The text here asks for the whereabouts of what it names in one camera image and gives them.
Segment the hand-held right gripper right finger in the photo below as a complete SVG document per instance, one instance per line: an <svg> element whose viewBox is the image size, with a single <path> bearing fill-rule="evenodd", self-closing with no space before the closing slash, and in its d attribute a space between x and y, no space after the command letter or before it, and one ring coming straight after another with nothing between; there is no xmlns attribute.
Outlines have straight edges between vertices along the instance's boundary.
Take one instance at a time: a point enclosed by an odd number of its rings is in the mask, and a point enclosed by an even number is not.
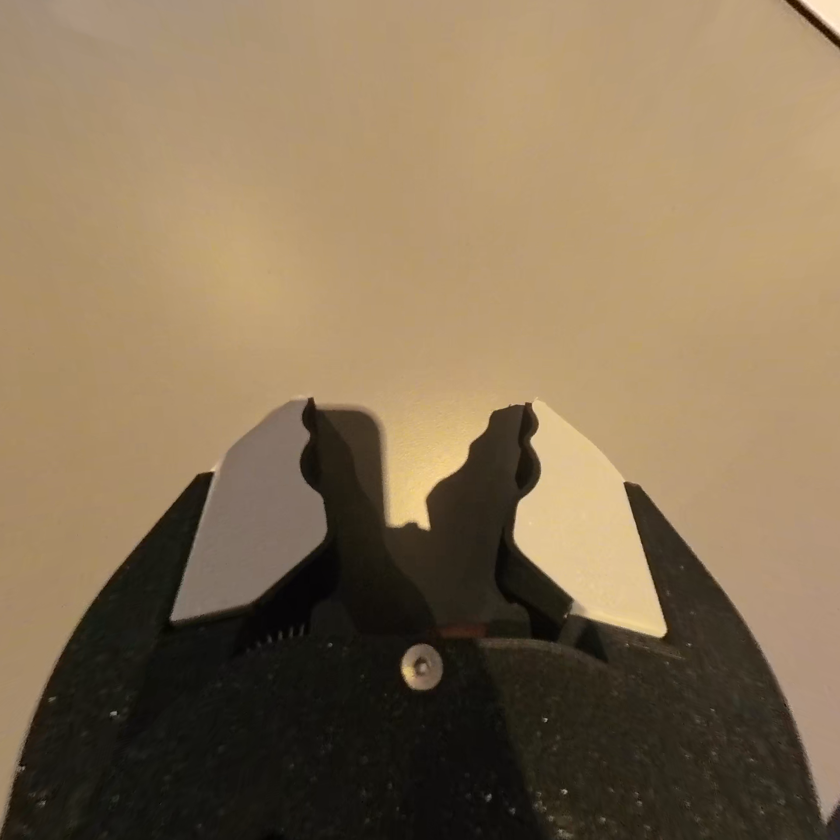
<svg viewBox="0 0 840 840"><path fill-rule="evenodd" d="M651 638L668 628L620 471L546 402L525 405L507 596Z"/></svg>

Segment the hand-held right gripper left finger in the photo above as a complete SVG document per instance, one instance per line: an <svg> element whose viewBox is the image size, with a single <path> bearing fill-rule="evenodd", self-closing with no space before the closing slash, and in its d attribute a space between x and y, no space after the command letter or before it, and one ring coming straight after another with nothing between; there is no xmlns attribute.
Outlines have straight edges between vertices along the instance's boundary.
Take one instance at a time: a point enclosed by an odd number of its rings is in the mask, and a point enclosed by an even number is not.
<svg viewBox="0 0 840 840"><path fill-rule="evenodd" d="M326 543L326 504L303 467L314 442L313 410L310 397L281 404L217 463L172 624L245 614Z"/></svg>

